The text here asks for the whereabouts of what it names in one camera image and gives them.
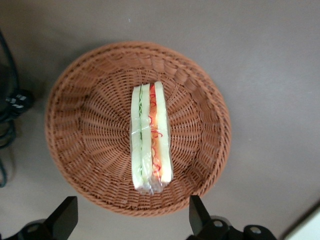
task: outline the wicker basket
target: wicker basket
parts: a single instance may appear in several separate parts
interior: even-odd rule
[[[162,193],[133,186],[130,110],[135,86],[163,83],[171,125],[173,181]],[[66,180],[93,203],[124,215],[159,216],[204,195],[226,164],[227,107],[196,63],[149,42],[120,42],[74,61],[56,82],[46,112],[46,139]]]

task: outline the black cable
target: black cable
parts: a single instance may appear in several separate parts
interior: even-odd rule
[[[19,89],[20,85],[19,85],[18,71],[17,71],[16,63],[14,61],[14,58],[12,57],[12,54],[11,54],[11,51],[10,51],[8,45],[7,45],[7,42],[4,38],[4,36],[2,35],[1,29],[0,29],[0,43],[1,43],[2,49],[4,51],[4,54],[5,54],[6,58],[8,59],[9,67],[12,69],[13,87],[15,89]]]
[[[3,188],[7,184],[7,172],[0,158],[0,173],[2,175],[2,181],[0,181],[0,188]]]
[[[19,86],[18,71],[16,68],[16,64],[1,30],[0,30],[0,44],[8,60],[9,67],[11,68],[11,71],[12,71],[13,88],[19,89],[20,86]],[[10,146],[16,138],[16,128],[15,128],[15,123],[13,121],[13,118],[14,116],[11,114],[10,109],[8,107],[4,111],[0,112],[0,124],[7,123],[9,125],[6,132],[0,135],[0,141],[6,140],[6,142],[3,145],[0,145],[0,149],[4,149]],[[1,161],[1,158],[0,158],[0,174],[2,175],[0,188],[3,188],[7,184],[7,172]]]

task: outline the gray floor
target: gray floor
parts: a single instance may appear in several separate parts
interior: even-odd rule
[[[118,215],[63,179],[47,149],[44,113],[59,74],[82,53],[127,40],[151,41],[195,60],[222,92],[232,122],[227,166],[203,198],[234,227],[276,237],[320,199],[320,1],[1,0],[0,27],[37,96],[0,152],[10,181],[0,189],[0,232],[46,218],[79,196],[70,239],[185,239],[188,211],[155,218]]]

